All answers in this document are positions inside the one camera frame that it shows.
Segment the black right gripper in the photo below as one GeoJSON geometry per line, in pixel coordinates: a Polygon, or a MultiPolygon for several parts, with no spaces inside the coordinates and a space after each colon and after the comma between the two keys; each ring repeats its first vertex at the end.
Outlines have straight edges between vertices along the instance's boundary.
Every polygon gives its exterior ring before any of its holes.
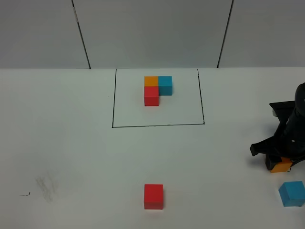
{"type": "Polygon", "coordinates": [[[265,165],[272,170],[281,157],[289,158],[291,167],[305,161],[305,117],[296,109],[293,110],[286,123],[280,123],[274,136],[252,144],[250,151],[253,156],[265,154],[265,165]]]}

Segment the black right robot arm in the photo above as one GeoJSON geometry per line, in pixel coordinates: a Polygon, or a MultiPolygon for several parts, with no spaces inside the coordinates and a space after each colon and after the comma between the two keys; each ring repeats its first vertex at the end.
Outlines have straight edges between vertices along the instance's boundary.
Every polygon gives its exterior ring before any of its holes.
{"type": "Polygon", "coordinates": [[[293,101],[269,105],[279,125],[272,137],[251,144],[251,154],[264,154],[269,171],[282,162],[292,167],[305,159],[305,84],[298,86],[293,101]]]}

